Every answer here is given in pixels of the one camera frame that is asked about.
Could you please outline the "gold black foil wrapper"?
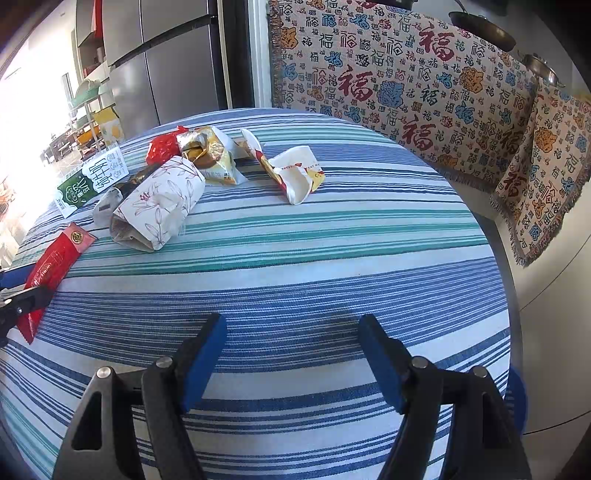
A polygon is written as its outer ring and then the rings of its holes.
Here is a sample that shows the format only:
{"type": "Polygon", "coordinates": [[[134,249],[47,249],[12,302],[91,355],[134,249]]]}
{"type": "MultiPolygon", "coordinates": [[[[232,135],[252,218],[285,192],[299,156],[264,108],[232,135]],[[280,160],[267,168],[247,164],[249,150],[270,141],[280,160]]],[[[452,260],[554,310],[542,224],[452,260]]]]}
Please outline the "gold black foil wrapper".
{"type": "Polygon", "coordinates": [[[114,210],[158,167],[158,164],[147,165],[125,181],[113,185],[93,209],[94,225],[98,228],[107,228],[110,225],[114,210]]]}

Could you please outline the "floral white paper bag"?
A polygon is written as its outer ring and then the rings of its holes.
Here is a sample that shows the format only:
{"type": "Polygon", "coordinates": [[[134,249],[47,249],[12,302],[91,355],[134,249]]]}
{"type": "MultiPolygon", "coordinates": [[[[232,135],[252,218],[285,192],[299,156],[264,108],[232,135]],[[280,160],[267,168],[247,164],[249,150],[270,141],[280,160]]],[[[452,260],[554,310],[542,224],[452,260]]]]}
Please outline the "floral white paper bag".
{"type": "Polygon", "coordinates": [[[190,161],[174,156],[158,166],[114,209],[114,242],[144,252],[160,250],[177,236],[205,189],[190,161]]]}

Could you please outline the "cluttered storage shelf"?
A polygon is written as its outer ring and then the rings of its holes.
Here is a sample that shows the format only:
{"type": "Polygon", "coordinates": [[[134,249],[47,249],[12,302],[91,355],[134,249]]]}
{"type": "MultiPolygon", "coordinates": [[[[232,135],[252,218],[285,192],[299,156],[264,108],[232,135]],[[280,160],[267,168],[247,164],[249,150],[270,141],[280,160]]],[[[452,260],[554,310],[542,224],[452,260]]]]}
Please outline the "cluttered storage shelf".
{"type": "Polygon", "coordinates": [[[65,33],[67,70],[60,77],[67,123],[50,137],[41,159],[54,163],[77,153],[83,160],[122,138],[109,85],[101,1],[63,1],[50,15],[65,33]]]}

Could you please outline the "patterned fu character blanket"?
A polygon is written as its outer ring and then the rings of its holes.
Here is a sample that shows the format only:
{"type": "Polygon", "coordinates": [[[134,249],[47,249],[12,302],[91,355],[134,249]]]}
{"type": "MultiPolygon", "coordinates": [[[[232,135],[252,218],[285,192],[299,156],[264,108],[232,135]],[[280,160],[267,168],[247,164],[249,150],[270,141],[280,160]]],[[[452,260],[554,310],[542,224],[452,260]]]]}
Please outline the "patterned fu character blanket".
{"type": "Polygon", "coordinates": [[[489,42],[362,1],[269,5],[273,104],[346,120],[486,191],[522,187],[518,152],[537,88],[489,42]]]}

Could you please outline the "white red paper wrapper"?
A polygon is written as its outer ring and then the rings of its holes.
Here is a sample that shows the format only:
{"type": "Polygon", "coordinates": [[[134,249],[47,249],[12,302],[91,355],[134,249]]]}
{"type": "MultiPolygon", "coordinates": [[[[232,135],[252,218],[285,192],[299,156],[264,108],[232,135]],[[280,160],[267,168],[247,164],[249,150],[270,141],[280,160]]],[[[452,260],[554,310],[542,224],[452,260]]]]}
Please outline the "white red paper wrapper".
{"type": "Polygon", "coordinates": [[[280,186],[288,203],[300,205],[325,181],[325,172],[308,146],[295,146],[269,158],[263,145],[249,129],[240,129],[242,148],[256,159],[267,175],[280,186]]]}

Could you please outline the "blue green striped tablecloth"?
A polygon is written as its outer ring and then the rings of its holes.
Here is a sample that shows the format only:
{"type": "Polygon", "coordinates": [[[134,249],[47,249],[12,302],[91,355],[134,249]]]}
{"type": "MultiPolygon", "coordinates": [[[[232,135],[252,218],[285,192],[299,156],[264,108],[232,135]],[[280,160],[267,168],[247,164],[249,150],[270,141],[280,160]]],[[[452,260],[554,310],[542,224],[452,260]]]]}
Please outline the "blue green striped tablecloth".
{"type": "Polygon", "coordinates": [[[228,339],[185,425],[211,479],[374,479],[401,419],[356,337],[359,319],[438,367],[485,367],[505,390],[510,319],[480,225],[452,186],[404,147],[329,116],[233,110],[186,120],[252,131],[266,155],[307,145],[325,181],[287,203],[259,164],[209,185],[160,251],[94,235],[32,342],[1,351],[1,415],[36,479],[50,477],[95,371],[144,368],[212,312],[228,339]]]}

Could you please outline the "green white milk carton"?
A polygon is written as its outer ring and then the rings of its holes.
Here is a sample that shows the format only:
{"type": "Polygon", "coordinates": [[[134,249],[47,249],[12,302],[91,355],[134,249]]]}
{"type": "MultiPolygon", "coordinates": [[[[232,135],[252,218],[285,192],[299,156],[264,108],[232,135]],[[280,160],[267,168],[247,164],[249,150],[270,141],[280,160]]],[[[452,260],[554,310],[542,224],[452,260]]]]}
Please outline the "green white milk carton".
{"type": "Polygon", "coordinates": [[[64,218],[129,174],[119,146],[112,146],[85,161],[58,187],[54,203],[64,218]]]}

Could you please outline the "yellow white snack wrapper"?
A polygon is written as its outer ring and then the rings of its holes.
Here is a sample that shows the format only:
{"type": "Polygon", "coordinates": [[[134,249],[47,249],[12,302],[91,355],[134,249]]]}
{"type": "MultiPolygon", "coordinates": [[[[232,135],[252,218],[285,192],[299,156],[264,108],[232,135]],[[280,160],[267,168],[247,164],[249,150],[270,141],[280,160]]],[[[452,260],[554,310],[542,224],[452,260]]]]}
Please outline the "yellow white snack wrapper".
{"type": "Polygon", "coordinates": [[[223,185],[245,183],[245,175],[236,167],[236,159],[247,153],[232,138],[215,126],[204,126],[176,135],[181,156],[189,160],[208,182],[223,185]]]}

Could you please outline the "stainless steel refrigerator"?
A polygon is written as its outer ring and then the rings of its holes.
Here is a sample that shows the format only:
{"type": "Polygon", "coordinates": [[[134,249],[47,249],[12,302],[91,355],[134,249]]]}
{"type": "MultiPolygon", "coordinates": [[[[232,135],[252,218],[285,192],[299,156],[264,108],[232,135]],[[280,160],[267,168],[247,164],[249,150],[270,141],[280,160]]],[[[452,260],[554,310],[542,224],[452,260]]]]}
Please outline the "stainless steel refrigerator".
{"type": "Polygon", "coordinates": [[[228,107],[214,1],[104,1],[103,40],[127,139],[228,107]]]}

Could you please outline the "dark frying pan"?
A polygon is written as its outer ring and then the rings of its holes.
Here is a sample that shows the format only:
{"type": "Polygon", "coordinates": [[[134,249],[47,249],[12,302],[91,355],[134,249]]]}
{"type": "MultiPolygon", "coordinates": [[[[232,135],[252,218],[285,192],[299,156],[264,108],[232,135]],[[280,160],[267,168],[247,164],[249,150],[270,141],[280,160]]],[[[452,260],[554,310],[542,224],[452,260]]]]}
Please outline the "dark frying pan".
{"type": "Polygon", "coordinates": [[[486,40],[504,52],[510,52],[516,46],[516,40],[506,30],[483,16],[469,13],[461,0],[456,0],[455,3],[460,10],[449,13],[454,26],[486,40]]]}

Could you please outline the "red snack packet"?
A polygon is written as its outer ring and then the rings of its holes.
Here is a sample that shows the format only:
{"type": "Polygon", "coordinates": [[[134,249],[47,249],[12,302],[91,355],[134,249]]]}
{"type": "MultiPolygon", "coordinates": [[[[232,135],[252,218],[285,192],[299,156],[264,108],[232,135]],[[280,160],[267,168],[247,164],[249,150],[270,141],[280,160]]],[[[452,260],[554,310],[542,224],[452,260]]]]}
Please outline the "red snack packet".
{"type": "Polygon", "coordinates": [[[25,289],[42,287],[46,295],[36,300],[31,310],[18,318],[17,327],[31,344],[43,314],[61,281],[78,258],[95,242],[96,237],[71,222],[37,260],[25,283],[25,289]]]}

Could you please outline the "blue bin rim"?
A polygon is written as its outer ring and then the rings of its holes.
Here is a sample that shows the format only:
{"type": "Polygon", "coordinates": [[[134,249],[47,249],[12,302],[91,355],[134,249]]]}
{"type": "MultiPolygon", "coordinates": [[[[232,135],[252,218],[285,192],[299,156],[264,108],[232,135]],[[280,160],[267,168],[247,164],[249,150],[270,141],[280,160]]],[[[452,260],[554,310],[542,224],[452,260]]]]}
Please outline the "blue bin rim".
{"type": "Polygon", "coordinates": [[[523,435],[528,419],[529,401],[526,385],[518,370],[513,366],[509,369],[504,401],[513,418],[515,428],[520,435],[523,435]]]}

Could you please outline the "red plastic bag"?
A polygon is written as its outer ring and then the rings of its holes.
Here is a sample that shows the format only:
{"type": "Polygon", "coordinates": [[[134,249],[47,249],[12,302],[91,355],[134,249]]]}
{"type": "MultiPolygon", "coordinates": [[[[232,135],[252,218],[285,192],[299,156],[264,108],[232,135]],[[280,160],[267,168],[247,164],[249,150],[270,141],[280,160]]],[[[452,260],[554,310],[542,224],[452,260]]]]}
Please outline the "red plastic bag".
{"type": "Polygon", "coordinates": [[[177,126],[175,130],[154,137],[145,156],[147,165],[162,165],[170,158],[180,155],[177,136],[188,131],[184,126],[177,126]]]}

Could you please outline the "steel pot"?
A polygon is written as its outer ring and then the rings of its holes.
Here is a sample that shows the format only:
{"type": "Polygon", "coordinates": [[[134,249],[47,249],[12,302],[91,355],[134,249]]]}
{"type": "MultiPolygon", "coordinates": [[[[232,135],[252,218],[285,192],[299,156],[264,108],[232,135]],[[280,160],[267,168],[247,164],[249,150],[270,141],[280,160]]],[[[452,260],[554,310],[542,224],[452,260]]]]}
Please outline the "steel pot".
{"type": "Polygon", "coordinates": [[[549,85],[557,88],[566,87],[566,85],[559,80],[557,73],[538,54],[522,54],[520,51],[518,51],[518,56],[521,63],[528,70],[530,70],[534,75],[538,76],[549,85]]]}

